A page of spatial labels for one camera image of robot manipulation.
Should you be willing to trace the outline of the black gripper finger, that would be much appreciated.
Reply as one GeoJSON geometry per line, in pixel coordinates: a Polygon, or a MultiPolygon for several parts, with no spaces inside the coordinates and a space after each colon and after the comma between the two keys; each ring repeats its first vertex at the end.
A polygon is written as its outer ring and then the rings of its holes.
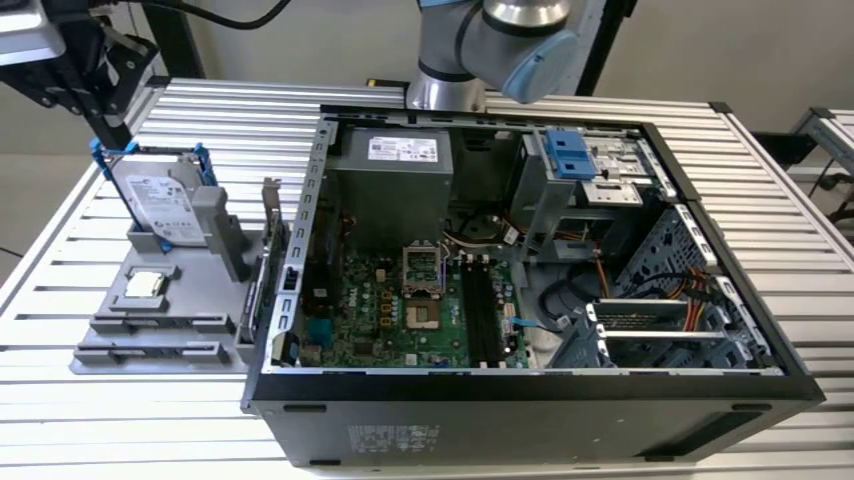
{"type": "Polygon", "coordinates": [[[45,108],[61,106],[81,117],[103,146],[121,145],[121,82],[105,66],[29,62],[1,67],[1,82],[45,108]]]}
{"type": "Polygon", "coordinates": [[[105,129],[97,137],[104,146],[125,146],[131,141],[127,110],[160,49],[136,35],[107,32],[105,39],[107,88],[100,100],[105,129]]]}

